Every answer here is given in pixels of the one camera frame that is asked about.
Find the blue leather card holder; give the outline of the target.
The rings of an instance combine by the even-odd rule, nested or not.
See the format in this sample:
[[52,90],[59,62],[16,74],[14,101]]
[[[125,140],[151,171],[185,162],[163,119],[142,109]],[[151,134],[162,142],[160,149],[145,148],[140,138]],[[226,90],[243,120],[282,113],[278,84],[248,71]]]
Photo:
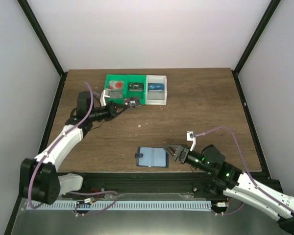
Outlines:
[[135,159],[138,167],[169,167],[169,156],[163,148],[138,147]]

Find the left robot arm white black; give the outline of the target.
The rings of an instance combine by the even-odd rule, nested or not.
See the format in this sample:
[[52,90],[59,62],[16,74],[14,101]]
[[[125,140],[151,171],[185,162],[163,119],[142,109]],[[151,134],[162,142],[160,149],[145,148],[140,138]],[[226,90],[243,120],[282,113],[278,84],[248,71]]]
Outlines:
[[69,117],[55,140],[33,159],[23,160],[19,191],[30,204],[38,201],[51,205],[58,196],[82,188],[82,176],[59,176],[57,172],[71,150],[94,129],[94,122],[107,122],[120,115],[116,103],[108,101],[111,94],[110,89],[104,89],[99,97],[100,106],[95,107],[94,93],[79,93],[76,114]]

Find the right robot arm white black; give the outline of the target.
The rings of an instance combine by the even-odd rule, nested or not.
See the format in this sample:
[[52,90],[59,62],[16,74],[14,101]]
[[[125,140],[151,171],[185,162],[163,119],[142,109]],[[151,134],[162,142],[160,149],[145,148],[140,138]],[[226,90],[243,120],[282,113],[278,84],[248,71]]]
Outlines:
[[293,196],[256,181],[247,172],[226,162],[225,156],[214,145],[205,147],[201,152],[178,144],[165,144],[163,149],[175,162],[189,164],[207,173],[214,187],[223,195],[262,211],[282,230],[294,235]]

